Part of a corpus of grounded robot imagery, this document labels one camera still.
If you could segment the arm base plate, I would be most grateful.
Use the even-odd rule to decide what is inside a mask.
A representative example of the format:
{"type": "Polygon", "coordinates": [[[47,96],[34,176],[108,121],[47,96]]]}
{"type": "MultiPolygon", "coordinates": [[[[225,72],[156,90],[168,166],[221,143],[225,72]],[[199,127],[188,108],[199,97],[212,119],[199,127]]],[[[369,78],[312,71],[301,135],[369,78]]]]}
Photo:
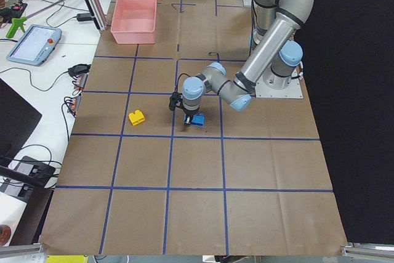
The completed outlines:
{"type": "Polygon", "coordinates": [[[264,74],[257,81],[255,96],[258,99],[303,99],[300,79],[279,78],[264,74]]]}

